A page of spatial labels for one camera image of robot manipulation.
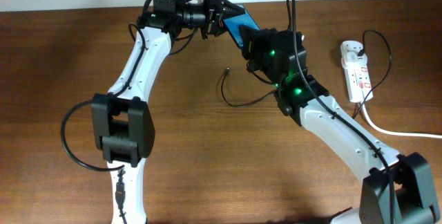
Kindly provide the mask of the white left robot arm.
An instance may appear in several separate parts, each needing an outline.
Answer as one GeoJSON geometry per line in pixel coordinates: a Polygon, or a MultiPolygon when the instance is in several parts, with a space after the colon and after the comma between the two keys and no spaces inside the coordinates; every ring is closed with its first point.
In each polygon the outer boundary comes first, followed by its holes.
{"type": "Polygon", "coordinates": [[[146,223],[144,166],[155,127],[148,99],[160,66],[183,29],[202,38],[227,31],[224,20],[244,13],[228,0],[146,0],[128,26],[135,45],[119,79],[91,103],[94,137],[113,184],[113,223],[146,223]]]}

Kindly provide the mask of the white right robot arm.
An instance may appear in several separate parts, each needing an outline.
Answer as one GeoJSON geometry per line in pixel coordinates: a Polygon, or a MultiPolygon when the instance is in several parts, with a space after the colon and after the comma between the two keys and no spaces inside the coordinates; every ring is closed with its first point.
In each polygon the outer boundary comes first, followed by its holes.
{"type": "Polygon", "coordinates": [[[404,156],[370,134],[340,108],[329,91],[307,73],[301,34],[274,28],[239,27],[242,55],[250,71],[276,84],[274,96],[285,116],[319,137],[362,185],[361,201],[328,223],[433,224],[441,211],[429,162],[404,156]]]}

